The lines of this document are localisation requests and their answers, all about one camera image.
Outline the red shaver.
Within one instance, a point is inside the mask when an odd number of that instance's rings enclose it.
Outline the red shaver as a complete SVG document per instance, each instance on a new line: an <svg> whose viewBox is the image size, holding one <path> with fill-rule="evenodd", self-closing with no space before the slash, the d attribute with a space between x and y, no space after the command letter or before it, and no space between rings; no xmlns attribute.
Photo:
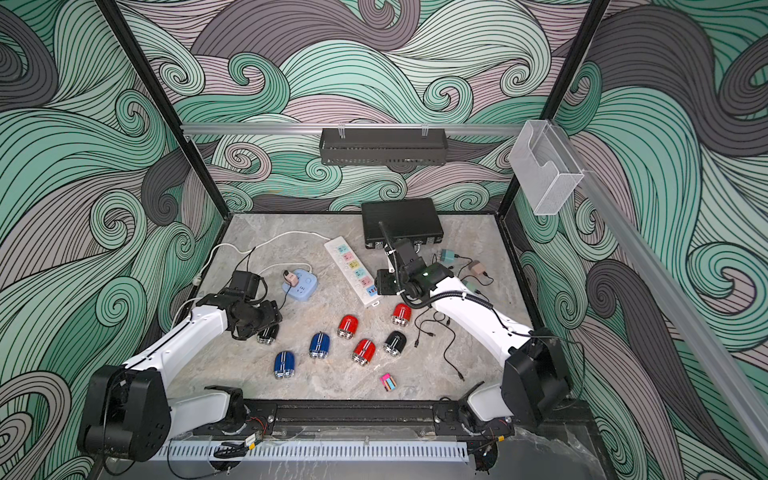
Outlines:
<svg viewBox="0 0 768 480"><path fill-rule="evenodd" d="M352 360L361 365L367 365L371 362L376 352L376 345L370 339L362 339L355 347Z"/></svg>
<svg viewBox="0 0 768 480"><path fill-rule="evenodd" d="M337 335L344 339L351 339L356 334L358 325L359 320L356 316L345 315L337 327Z"/></svg>
<svg viewBox="0 0 768 480"><path fill-rule="evenodd" d="M411 316L412 309L404 303L398 303L393 310L391 320L395 325L405 327L410 323Z"/></svg>

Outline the teal charger adapter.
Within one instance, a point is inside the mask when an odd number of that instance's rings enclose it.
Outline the teal charger adapter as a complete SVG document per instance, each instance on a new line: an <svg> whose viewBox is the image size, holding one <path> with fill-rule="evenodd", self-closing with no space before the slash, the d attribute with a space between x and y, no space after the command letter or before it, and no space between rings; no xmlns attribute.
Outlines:
<svg viewBox="0 0 768 480"><path fill-rule="evenodd" d="M457 258L456 252L450 249L440 251L439 260L443 263L454 263Z"/></svg>

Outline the beige charger adapter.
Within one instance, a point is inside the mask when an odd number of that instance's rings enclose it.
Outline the beige charger adapter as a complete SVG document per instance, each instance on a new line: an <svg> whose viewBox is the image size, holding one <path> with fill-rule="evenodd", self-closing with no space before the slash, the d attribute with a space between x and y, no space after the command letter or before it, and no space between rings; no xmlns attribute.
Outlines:
<svg viewBox="0 0 768 480"><path fill-rule="evenodd" d="M288 271L288 270L285 270L285 271L283 272L283 278L284 278L285 282L286 282L286 283L287 283L287 284L288 284L288 285L289 285L291 288L295 288L295 287L298 285L298 283L299 283L299 278L298 278L298 276L297 276L295 273L293 273L293 272L290 272L290 271Z"/></svg>

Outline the blue shaver front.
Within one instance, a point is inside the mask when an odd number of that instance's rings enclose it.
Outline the blue shaver front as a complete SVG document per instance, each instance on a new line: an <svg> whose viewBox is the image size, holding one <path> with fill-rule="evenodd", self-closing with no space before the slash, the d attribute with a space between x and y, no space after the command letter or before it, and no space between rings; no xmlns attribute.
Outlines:
<svg viewBox="0 0 768 480"><path fill-rule="evenodd" d="M295 374L295 356L291 351L278 353L274 360L273 374L276 379L291 378Z"/></svg>

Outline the blue shaver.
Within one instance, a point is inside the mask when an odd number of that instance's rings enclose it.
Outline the blue shaver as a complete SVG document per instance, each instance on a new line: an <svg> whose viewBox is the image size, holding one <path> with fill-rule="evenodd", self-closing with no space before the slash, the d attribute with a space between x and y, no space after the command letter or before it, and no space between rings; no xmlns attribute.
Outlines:
<svg viewBox="0 0 768 480"><path fill-rule="evenodd" d="M317 332L313 335L308 349L309 356L313 359L325 359L330 350L330 337L325 332Z"/></svg>
<svg viewBox="0 0 768 480"><path fill-rule="evenodd" d="M295 374L295 356L291 351L278 353L274 360L273 374L276 379L291 378Z"/></svg>

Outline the pink charger adapter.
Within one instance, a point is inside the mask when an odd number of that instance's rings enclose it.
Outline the pink charger adapter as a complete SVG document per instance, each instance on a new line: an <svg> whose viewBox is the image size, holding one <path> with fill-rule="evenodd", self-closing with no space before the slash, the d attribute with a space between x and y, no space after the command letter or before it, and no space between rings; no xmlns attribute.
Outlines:
<svg viewBox="0 0 768 480"><path fill-rule="evenodd" d="M469 270L473 275L488 276L486 267L479 261L473 261L468 265Z"/></svg>

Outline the black shaver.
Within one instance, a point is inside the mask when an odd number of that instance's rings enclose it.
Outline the black shaver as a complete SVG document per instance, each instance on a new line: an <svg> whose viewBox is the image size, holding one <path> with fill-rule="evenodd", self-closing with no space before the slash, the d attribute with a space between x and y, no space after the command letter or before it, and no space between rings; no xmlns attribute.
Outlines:
<svg viewBox="0 0 768 480"><path fill-rule="evenodd" d="M392 331L384 342L385 352L391 356L399 356L407 344L407 337L401 331Z"/></svg>
<svg viewBox="0 0 768 480"><path fill-rule="evenodd" d="M271 345L276 340L279 330L279 324L272 325L258 333L257 341L260 344Z"/></svg>

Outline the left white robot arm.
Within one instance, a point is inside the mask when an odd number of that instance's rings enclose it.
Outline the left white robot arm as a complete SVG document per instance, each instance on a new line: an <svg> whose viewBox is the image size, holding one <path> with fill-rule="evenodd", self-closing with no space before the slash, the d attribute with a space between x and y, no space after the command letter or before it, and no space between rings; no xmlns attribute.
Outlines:
<svg viewBox="0 0 768 480"><path fill-rule="evenodd" d="M237 270L219 292L204 296L186 319L121 365L90 378L76 445L83 454L144 462L167 440L202 426L230 434L246 426L241 389L209 386L171 398L173 379L208 343L224 333L245 341L278 325L282 314L265 280Z"/></svg>

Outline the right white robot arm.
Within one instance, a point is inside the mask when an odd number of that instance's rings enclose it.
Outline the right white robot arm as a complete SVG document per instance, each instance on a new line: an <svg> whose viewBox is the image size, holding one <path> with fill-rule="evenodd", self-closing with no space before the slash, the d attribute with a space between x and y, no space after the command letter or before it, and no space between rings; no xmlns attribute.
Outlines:
<svg viewBox="0 0 768 480"><path fill-rule="evenodd" d="M480 383L459 401L460 421L478 433L497 420L534 429L572 388L563 341L546 328L533 330L470 291L452 270L426 264L409 240L384 245L390 268L377 288L412 309L432 307L472 335L502 367L501 380Z"/></svg>

